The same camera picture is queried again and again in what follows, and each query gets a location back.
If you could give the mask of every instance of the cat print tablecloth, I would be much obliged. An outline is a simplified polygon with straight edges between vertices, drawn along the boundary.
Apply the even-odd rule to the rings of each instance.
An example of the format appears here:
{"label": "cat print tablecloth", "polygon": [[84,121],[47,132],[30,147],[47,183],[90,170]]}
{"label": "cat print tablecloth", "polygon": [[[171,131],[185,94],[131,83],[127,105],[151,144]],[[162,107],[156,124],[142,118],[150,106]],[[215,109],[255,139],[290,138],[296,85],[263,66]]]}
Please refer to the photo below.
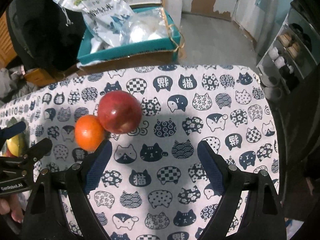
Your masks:
{"label": "cat print tablecloth", "polygon": [[[197,157],[199,141],[242,170],[268,171],[278,186],[276,130],[256,78],[246,67],[219,65],[92,74],[6,104],[0,125],[14,116],[29,122],[31,145],[52,140],[52,151],[35,165],[36,178],[42,168],[59,171],[82,161],[88,152],[74,140],[75,122],[97,114],[105,93],[131,93],[143,119],[128,134],[111,134],[113,156],[90,203],[112,240],[194,240],[220,199]],[[62,201],[71,229],[80,234],[66,192]],[[243,193],[229,234],[237,231],[245,202]]]}

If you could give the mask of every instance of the plastic bag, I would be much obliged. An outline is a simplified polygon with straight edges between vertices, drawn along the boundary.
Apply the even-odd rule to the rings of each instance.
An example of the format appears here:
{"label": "plastic bag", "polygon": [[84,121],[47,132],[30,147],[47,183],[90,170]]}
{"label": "plastic bag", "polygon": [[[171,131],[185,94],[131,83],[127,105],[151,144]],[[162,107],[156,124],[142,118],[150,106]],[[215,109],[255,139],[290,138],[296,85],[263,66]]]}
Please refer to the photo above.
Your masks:
{"label": "plastic bag", "polygon": [[134,12],[123,0],[53,0],[71,11],[82,12],[91,34],[111,47],[120,46],[122,25]]}
{"label": "plastic bag", "polygon": [[161,8],[136,13],[124,23],[122,31],[122,45],[169,37]]}

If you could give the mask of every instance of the cloth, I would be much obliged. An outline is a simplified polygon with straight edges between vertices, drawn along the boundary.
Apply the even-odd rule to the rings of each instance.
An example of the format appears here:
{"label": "cloth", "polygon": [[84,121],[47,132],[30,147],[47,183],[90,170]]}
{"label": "cloth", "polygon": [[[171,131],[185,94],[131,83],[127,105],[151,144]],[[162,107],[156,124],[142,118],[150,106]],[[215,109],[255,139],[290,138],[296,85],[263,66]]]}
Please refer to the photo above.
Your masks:
{"label": "cloth", "polygon": [[[52,152],[36,164],[64,170],[87,152],[74,140],[75,122],[97,114],[102,95],[124,90],[141,102],[135,131],[111,134],[113,156],[99,186],[88,195],[112,239],[194,239],[214,213],[213,192],[197,157],[205,139],[213,150],[248,172],[265,169],[278,187],[277,135],[257,75],[242,66],[145,66],[76,77],[8,103],[1,127],[12,117],[30,125],[30,143],[51,138]],[[246,192],[229,233],[237,231]],[[68,198],[69,225],[80,233]]]}

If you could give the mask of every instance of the tangerine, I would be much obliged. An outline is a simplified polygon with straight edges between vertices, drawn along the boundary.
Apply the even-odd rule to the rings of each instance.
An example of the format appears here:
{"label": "tangerine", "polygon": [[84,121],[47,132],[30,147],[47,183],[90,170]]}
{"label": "tangerine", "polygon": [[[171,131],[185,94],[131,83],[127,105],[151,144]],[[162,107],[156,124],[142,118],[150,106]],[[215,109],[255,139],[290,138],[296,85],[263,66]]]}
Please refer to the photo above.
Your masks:
{"label": "tangerine", "polygon": [[103,141],[104,133],[105,131],[95,115],[84,115],[76,122],[76,142],[86,151],[95,151]]}

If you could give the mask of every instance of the finger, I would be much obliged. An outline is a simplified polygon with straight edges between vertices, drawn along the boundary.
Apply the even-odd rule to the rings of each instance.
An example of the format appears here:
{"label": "finger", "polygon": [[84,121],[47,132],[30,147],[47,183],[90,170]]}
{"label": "finger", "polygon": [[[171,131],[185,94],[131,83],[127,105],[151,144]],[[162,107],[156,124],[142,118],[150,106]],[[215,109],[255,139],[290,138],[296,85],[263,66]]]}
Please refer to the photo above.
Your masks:
{"label": "finger", "polygon": [[8,202],[5,199],[0,198],[0,214],[4,215],[9,212],[10,212],[10,206],[9,206]]}
{"label": "finger", "polygon": [[10,196],[9,206],[11,209],[12,219],[16,222],[21,223],[23,219],[23,213],[18,196],[16,194]]}

